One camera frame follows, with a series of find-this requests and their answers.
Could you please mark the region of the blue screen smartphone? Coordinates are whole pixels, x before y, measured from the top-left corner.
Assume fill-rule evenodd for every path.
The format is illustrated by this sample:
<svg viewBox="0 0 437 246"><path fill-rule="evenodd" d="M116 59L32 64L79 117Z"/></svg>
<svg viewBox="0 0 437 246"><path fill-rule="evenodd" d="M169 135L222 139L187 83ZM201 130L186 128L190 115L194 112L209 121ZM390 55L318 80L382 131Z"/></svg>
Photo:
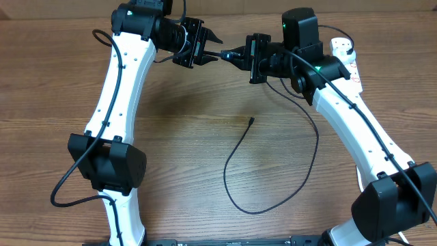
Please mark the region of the blue screen smartphone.
<svg viewBox="0 0 437 246"><path fill-rule="evenodd" d="M227 62L231 62L235 59L240 59L240 55L238 53L235 52L231 52L231 51L222 51L220 53L218 52L213 52L213 51L204 51L203 52L205 55L210 55L210 56L214 56L214 57L220 57L221 59L227 61Z"/></svg>

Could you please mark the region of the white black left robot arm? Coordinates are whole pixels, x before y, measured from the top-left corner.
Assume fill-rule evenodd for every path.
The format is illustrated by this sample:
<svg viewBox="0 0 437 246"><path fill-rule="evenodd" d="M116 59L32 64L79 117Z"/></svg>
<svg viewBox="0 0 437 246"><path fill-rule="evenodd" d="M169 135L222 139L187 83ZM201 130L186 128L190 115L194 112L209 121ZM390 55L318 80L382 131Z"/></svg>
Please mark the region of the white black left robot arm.
<svg viewBox="0 0 437 246"><path fill-rule="evenodd" d="M171 1L129 1L111 15L111 59L93 116L68 150L85 179L103 200L110 226L107 245L145 245L138 187L146 155L133 146L137 107L145 78L158 50L173 53L173 63L192 68L214 61L207 41L221 40L197 18L169 19Z"/></svg>

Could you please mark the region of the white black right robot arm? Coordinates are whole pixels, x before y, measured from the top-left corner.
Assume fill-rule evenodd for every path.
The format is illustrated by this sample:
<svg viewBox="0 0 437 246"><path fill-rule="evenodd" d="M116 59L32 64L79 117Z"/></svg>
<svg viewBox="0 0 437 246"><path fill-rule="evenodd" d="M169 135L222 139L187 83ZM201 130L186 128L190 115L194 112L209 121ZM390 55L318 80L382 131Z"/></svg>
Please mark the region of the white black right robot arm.
<svg viewBox="0 0 437 246"><path fill-rule="evenodd" d="M314 33L286 36L281 43L257 33L222 58L248 70L252 83L289 78L293 89L328 120L354 159L363 190L352 204L352 216L315 243L381 245L394 234L436 218L436 170L429 163L416 164L364 103L351 39L333 38L330 53L324 54Z"/></svg>

